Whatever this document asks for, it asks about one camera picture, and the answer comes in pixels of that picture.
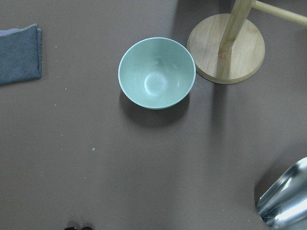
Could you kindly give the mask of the dark cherries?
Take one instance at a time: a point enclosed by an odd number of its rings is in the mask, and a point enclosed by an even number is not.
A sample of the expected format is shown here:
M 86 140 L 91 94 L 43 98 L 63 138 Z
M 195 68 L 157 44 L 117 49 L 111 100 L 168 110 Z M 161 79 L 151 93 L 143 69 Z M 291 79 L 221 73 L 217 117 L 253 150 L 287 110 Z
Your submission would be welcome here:
M 64 230 L 94 230 L 91 226 L 77 226 L 76 224 L 70 224 L 64 228 Z

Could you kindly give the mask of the wooden cup tree stand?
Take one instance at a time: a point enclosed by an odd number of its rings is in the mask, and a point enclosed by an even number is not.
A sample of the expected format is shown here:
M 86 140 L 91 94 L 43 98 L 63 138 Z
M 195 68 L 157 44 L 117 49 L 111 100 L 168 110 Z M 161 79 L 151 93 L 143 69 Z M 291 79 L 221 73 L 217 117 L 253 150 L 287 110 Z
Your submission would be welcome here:
M 306 26 L 305 16 L 259 0 L 237 0 L 230 14 L 222 13 L 198 23 L 189 35 L 187 49 L 203 78 L 234 84 L 255 74 L 263 63 L 265 43 L 259 29 L 247 19 L 250 10 Z

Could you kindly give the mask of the steel ice scoop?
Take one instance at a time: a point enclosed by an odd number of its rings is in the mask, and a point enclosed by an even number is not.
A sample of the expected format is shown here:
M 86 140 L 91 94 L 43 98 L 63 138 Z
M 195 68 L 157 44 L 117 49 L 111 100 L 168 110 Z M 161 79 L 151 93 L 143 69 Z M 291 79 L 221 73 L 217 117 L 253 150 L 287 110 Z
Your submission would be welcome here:
M 272 230 L 307 228 L 307 159 L 287 169 L 260 197 L 256 210 Z

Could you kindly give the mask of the mint green bowl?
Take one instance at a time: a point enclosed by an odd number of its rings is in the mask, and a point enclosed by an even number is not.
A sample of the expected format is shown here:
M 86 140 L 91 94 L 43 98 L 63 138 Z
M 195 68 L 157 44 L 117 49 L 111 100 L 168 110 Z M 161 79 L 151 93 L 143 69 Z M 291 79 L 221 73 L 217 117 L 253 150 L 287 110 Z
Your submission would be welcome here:
M 153 110 L 181 102 L 191 91 L 196 66 L 179 42 L 164 37 L 143 39 L 132 45 L 118 66 L 118 82 L 135 104 Z

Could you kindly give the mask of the grey folded cloth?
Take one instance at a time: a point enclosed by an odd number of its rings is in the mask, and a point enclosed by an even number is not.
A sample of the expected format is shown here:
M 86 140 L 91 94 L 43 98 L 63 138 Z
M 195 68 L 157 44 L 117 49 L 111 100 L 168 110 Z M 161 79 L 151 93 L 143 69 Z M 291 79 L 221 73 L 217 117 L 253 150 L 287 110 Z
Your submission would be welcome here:
M 42 30 L 37 24 L 0 31 L 0 84 L 42 77 Z

